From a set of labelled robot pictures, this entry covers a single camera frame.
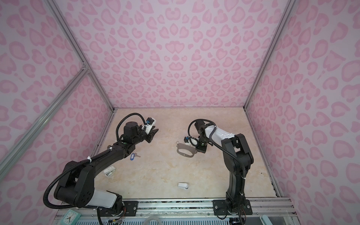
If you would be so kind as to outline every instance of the alarm clock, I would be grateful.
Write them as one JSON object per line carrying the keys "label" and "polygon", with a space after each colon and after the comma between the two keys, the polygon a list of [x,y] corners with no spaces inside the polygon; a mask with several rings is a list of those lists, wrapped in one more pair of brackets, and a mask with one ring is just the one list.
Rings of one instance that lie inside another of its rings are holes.
{"label": "alarm clock", "polygon": [[73,210],[68,210],[65,216],[61,220],[62,225],[75,225],[76,221],[80,218],[81,213]]}

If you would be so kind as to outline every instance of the table surface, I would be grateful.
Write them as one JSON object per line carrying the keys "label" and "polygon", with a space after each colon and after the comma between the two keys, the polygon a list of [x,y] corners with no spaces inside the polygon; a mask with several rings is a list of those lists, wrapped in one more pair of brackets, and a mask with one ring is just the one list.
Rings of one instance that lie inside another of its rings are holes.
{"label": "table surface", "polygon": [[[190,122],[202,118],[214,121],[227,132],[245,135],[254,157],[246,176],[246,197],[276,196],[243,108],[118,109],[100,152],[116,142],[116,126],[134,112],[145,119],[155,118],[159,131],[151,143],[143,141],[136,145],[134,153],[141,157],[117,161],[113,164],[116,172],[110,177],[101,172],[95,178],[96,189],[115,192],[123,198],[224,198],[229,171],[221,150],[208,145],[205,154],[198,152],[192,158],[176,151],[176,142],[184,142]],[[129,121],[142,124],[140,117],[132,116],[120,127],[120,135]],[[194,125],[190,134],[198,136]],[[189,188],[178,188],[178,182],[188,183]]]}

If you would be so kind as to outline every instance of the black mounting plate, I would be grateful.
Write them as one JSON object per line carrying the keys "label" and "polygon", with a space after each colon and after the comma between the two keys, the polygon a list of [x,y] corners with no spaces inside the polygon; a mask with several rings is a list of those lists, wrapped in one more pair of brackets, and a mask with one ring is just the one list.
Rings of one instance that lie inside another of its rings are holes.
{"label": "black mounting plate", "polygon": [[[138,201],[123,201],[124,207],[126,207],[126,213],[125,216],[135,216],[136,211],[138,209]],[[111,212],[107,210],[106,208],[102,208],[100,210],[100,216],[112,216]]]}
{"label": "black mounting plate", "polygon": [[[214,210],[215,216],[225,216],[225,215],[229,214],[228,207],[225,203],[225,200],[213,200],[212,208]],[[243,208],[244,208],[246,215],[252,215],[252,209],[251,209],[249,200],[247,200],[247,199],[245,200],[245,204],[244,204]]]}

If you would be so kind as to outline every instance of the pink wall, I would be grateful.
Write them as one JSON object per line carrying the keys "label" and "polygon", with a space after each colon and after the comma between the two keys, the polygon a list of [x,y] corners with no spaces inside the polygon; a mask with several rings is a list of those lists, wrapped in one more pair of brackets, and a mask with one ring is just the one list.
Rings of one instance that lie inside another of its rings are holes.
{"label": "pink wall", "polygon": [[240,105],[287,0],[59,0],[116,107]]}
{"label": "pink wall", "polygon": [[360,2],[301,0],[249,114],[303,225],[360,223]]}
{"label": "pink wall", "polygon": [[0,3],[0,161],[80,70],[41,0]]}
{"label": "pink wall", "polygon": [[44,190],[66,163],[90,155],[108,116],[94,84],[85,77],[0,183],[0,224],[51,222],[56,210],[44,206]]}

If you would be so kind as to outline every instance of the robotic arm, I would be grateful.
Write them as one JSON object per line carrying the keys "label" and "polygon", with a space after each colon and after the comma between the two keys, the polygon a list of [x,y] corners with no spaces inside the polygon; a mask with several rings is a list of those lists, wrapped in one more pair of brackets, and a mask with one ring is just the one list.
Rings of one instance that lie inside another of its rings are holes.
{"label": "robotic arm", "polygon": [[[190,136],[190,127],[193,123],[199,133],[198,139]],[[231,213],[239,213],[240,208],[245,205],[245,176],[254,162],[245,136],[228,133],[216,127],[214,122],[205,119],[194,120],[189,125],[188,135],[184,139],[185,142],[194,145],[198,152],[206,153],[207,144],[215,145],[223,151],[224,162],[230,172],[230,183],[225,200],[226,207]]]}
{"label": "robotic arm", "polygon": [[[144,126],[136,122],[128,122],[124,127],[124,134],[118,138],[106,151],[88,158],[81,162],[70,161],[65,165],[63,173],[59,175],[46,189],[43,202],[49,208],[71,208],[71,207],[104,207],[108,208],[113,215],[119,215],[123,210],[122,196],[112,192],[105,192],[94,189],[94,178],[102,170],[111,164],[126,158],[134,150],[135,145],[146,140],[150,143],[158,131],[154,129],[156,120],[148,118],[146,121],[138,113],[132,113],[126,116],[118,125],[132,115],[138,115],[142,118]],[[48,195],[52,187],[57,183],[54,192],[55,199],[68,203],[68,205],[54,205],[48,200]]]}

